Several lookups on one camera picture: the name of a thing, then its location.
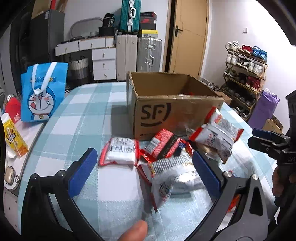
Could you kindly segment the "person's right hand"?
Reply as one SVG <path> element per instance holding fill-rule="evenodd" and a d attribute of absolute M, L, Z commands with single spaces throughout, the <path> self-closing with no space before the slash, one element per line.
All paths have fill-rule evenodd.
<path fill-rule="evenodd" d="M 281 165 L 275 168 L 272 192 L 276 206 L 291 206 L 295 199 L 295 165 Z"/>

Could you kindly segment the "person's left hand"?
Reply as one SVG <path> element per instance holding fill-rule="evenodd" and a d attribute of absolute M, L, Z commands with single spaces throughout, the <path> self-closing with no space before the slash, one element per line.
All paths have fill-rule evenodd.
<path fill-rule="evenodd" d="M 139 220 L 126 232 L 124 232 L 118 241 L 143 241 L 147 236 L 148 225 L 144 220 Z"/>

